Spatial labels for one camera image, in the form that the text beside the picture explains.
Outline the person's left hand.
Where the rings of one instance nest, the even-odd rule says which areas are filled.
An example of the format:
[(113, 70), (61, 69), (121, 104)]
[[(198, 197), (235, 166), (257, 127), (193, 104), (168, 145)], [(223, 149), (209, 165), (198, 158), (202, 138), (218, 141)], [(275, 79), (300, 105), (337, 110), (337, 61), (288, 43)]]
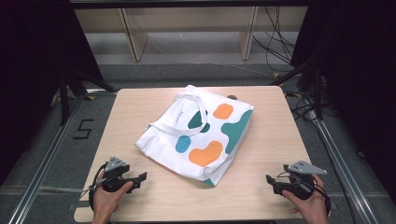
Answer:
[(133, 182), (125, 183), (116, 192), (107, 192), (99, 187), (93, 194), (93, 218), (108, 218), (119, 209), (119, 203)]

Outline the aluminium floor rail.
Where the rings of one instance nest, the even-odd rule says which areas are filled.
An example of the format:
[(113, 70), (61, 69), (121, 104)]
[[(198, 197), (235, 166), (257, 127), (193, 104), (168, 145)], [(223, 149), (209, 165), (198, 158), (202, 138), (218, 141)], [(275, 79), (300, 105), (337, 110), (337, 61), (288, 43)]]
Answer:
[[(87, 96), (93, 95), (93, 101)], [(90, 90), (68, 96), (70, 117), (61, 124), (54, 96), (34, 140), (0, 186), (0, 224), (77, 224), (88, 173), (116, 94)]]
[(354, 204), (363, 224), (379, 224), (378, 218), (366, 196), (363, 194), (361, 187), (358, 185), (357, 180), (347, 166), (346, 160), (341, 155), (325, 122), (319, 118), (315, 111), (310, 111), (309, 117), (317, 128), (318, 134), (324, 143), (332, 168), (345, 192), (346, 201)]

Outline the white tote bag colourful blobs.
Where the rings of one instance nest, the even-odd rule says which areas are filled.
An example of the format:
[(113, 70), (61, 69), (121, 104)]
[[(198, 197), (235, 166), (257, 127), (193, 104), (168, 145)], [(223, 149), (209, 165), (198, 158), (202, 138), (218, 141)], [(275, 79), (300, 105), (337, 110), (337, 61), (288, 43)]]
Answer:
[(192, 85), (135, 145), (163, 167), (216, 186), (243, 142), (254, 106)]

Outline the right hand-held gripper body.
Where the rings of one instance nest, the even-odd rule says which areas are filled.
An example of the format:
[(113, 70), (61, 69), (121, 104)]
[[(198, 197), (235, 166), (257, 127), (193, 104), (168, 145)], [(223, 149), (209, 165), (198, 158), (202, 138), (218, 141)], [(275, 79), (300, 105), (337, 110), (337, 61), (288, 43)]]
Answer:
[(291, 165), (284, 164), (283, 168), (284, 172), (288, 174), (290, 182), (279, 182), (278, 185), (301, 200), (310, 198), (315, 190), (313, 175), (326, 175), (328, 173), (326, 170), (306, 161), (297, 161)]

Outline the black curtain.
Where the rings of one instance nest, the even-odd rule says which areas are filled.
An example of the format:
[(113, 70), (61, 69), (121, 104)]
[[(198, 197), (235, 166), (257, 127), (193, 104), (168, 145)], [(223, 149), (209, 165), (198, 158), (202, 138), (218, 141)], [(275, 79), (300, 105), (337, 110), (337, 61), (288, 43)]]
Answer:
[(335, 109), (396, 202), (396, 0), (313, 0), (291, 64), (308, 58), (344, 2), (325, 42), (323, 76)]
[(0, 0), (0, 185), (75, 71), (103, 78), (70, 0)]

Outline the person's right hand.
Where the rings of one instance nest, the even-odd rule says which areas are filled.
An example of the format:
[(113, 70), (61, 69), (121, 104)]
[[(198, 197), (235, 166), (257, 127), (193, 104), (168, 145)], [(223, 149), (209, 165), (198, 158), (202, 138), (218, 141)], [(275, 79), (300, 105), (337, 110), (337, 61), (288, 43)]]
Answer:
[(300, 213), (307, 224), (329, 224), (326, 199), (320, 192), (315, 190), (307, 200), (301, 200), (287, 190), (283, 190), (282, 195), (295, 205), (290, 213)]

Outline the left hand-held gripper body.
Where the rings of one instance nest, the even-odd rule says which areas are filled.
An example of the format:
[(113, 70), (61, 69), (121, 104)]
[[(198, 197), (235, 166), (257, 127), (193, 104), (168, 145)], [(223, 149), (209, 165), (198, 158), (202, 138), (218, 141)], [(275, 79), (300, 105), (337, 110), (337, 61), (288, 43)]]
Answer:
[(104, 181), (102, 187), (107, 192), (118, 191), (125, 183), (133, 181), (134, 178), (123, 178), (122, 175), (130, 170), (130, 165), (125, 161), (112, 156), (105, 167)]

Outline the black metal stand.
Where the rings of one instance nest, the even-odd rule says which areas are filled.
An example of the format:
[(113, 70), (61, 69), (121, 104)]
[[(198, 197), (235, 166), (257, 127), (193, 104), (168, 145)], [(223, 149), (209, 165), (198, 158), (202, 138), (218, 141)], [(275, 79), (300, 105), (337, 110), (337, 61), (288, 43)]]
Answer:
[(62, 119), (61, 124), (65, 125), (70, 117), (70, 109), (68, 103), (67, 89), (70, 89), (76, 96), (83, 96), (88, 91), (84, 87), (82, 81), (88, 81), (109, 92), (116, 92), (118, 89), (106, 84), (103, 80), (90, 76), (87, 73), (78, 70), (77, 68), (65, 68), (58, 76), (59, 79), (59, 92), (61, 97), (62, 106)]
[(301, 65), (288, 72), (283, 77), (271, 82), (270, 86), (279, 86), (280, 84), (288, 81), (289, 79), (297, 76), (298, 74), (302, 75), (298, 83), (298, 89), (300, 91), (307, 91), (309, 88), (313, 88), (313, 108), (315, 111), (315, 115), (319, 120), (323, 120), (321, 113), (321, 71), (319, 69), (317, 60), (308, 59)]

